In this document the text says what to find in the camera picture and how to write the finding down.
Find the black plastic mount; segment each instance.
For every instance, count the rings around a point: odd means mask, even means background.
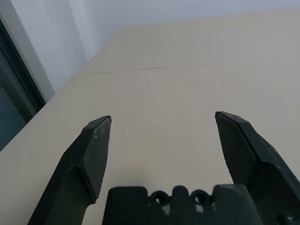
[[[80,225],[99,197],[111,117],[90,122],[61,157],[29,225]]]
[[[189,195],[176,186],[148,197],[144,187],[115,187],[107,197],[103,225],[263,225],[243,185],[217,185],[212,196]]]

